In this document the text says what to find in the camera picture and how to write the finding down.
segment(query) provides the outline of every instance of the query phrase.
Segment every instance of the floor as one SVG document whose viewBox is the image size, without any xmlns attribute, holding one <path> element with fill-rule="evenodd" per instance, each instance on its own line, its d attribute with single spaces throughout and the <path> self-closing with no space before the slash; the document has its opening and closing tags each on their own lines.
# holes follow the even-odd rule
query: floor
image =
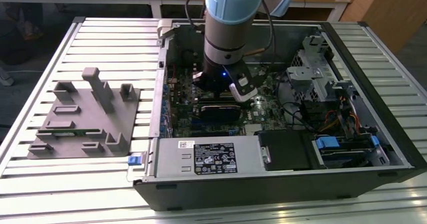
<svg viewBox="0 0 427 224">
<path fill-rule="evenodd" d="M 196 17 L 200 13 L 200 8 L 198 6 L 191 6 L 191 8 L 190 13 Z M 12 72 L 10 75 L 15 79 L 15 84 L 10 87 L 0 85 L 2 100 L 7 100 L 0 101 L 0 142 L 8 133 L 8 129 L 3 128 L 2 125 L 14 124 L 75 16 L 152 17 L 151 9 L 147 5 L 72 4 L 68 6 L 68 12 L 59 12 L 54 4 L 44 4 L 43 11 L 46 35 L 42 39 L 28 43 L 34 54 L 31 60 L 22 65 L 2 66 L 6 71 Z M 167 18 L 182 18 L 183 7 L 168 6 L 163 14 Z M 0 20 L 4 19 L 4 10 L 0 5 Z M 427 68 L 425 67 L 427 64 L 426 50 L 427 25 L 423 25 L 397 56 L 425 88 L 427 88 Z"/>
</svg>

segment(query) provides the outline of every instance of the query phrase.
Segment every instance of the small black component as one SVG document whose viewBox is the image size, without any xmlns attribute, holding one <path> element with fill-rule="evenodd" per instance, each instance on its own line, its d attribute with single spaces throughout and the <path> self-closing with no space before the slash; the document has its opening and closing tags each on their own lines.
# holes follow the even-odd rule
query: small black component
<svg viewBox="0 0 427 224">
<path fill-rule="evenodd" d="M 240 110 L 238 105 L 206 105 L 200 108 L 200 119 L 204 122 L 231 123 L 239 120 Z"/>
<path fill-rule="evenodd" d="M 313 135 L 307 131 L 264 130 L 258 133 L 259 144 L 268 149 L 267 171 L 317 170 L 319 164 Z"/>
</svg>

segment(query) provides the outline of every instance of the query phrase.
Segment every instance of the yellow wire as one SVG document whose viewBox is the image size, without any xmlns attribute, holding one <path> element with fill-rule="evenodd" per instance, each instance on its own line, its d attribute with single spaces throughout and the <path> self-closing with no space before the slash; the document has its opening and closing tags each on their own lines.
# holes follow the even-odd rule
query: yellow wire
<svg viewBox="0 0 427 224">
<path fill-rule="evenodd" d="M 330 125 L 327 125 L 322 130 L 319 130 L 319 132 L 323 132 L 325 130 L 330 129 L 331 127 L 335 126 L 335 124 L 339 123 L 339 120 L 337 119 L 335 121 L 333 121 L 333 123 Z"/>
</svg>

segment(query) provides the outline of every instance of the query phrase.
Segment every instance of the motherboard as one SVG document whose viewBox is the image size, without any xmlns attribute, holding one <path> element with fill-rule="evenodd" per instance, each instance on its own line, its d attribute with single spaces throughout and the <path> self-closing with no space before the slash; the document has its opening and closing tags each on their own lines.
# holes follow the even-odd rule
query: motherboard
<svg viewBox="0 0 427 224">
<path fill-rule="evenodd" d="M 251 66 L 255 74 L 260 66 Z M 270 73 L 258 95 L 238 103 L 230 92 L 220 96 L 194 85 L 191 68 L 174 70 L 168 78 L 172 137 L 250 136 L 263 130 L 287 127 L 275 94 L 276 72 Z"/>
</svg>

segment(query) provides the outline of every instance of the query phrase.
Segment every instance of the power supply label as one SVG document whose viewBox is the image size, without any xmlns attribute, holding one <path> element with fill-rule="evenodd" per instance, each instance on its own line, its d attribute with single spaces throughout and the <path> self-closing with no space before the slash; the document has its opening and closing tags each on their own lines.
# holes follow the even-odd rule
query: power supply label
<svg viewBox="0 0 427 224">
<path fill-rule="evenodd" d="M 195 144 L 194 172 L 198 175 L 236 173 L 235 144 Z"/>
</svg>

